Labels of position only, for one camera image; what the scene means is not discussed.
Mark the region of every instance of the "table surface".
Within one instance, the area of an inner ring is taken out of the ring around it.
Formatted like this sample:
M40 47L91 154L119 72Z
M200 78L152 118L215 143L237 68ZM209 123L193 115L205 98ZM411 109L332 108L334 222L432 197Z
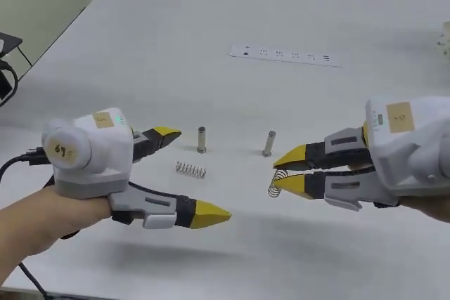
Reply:
M364 120L370 96L446 95L433 51L448 0L94 0L1 109L1 162L39 145L44 122L111 106L175 143L134 165L133 181L233 212L203 230L104 221L26 260L52 292L120 299L446 299L449 226L418 212L359 212L289 193L270 198L271 165L300 143ZM329 53L342 67L228 56L252 44ZM208 153L195 151L207 128ZM277 132L272 158L260 155ZM207 168L180 176L176 161ZM4 206L46 182L17 164ZM20 271L5 287L33 289Z

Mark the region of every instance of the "compression spring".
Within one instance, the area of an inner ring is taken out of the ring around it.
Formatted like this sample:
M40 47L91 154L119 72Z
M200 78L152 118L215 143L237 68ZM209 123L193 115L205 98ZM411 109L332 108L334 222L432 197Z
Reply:
M288 172L286 170L277 170L274 173L274 177L272 178L272 181L270 182L269 189L267 189L267 194L272 198L277 198L281 194L281 189L277 188L274 184L274 181L277 179L288 177Z
M175 166L176 172L180 174L203 179L206 176L206 169L192 164L178 161Z

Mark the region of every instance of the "metal rod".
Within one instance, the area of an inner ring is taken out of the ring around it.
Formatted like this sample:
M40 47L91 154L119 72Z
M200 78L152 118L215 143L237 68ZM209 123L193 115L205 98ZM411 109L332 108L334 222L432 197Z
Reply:
M270 157L272 155L272 146L274 145L275 135L275 131L270 130L269 135L267 136L266 146L262 151L264 157Z
M201 126L198 128L198 147L197 152L204 154L206 152L206 128Z

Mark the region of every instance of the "white power strip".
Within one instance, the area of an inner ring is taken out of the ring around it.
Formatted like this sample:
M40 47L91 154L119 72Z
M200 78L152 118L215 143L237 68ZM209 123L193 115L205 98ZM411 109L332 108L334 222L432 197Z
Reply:
M232 46L230 56L285 63L306 63L309 65L339 67L328 54L300 53L283 49L268 49L254 46Z

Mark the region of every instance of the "number 69 label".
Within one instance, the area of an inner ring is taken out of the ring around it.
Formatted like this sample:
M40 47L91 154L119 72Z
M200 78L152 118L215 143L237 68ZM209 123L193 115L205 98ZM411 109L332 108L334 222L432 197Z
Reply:
M45 152L47 156L68 164L73 164L77 159L77 151L74 147L64 144L55 138L52 138L47 143Z

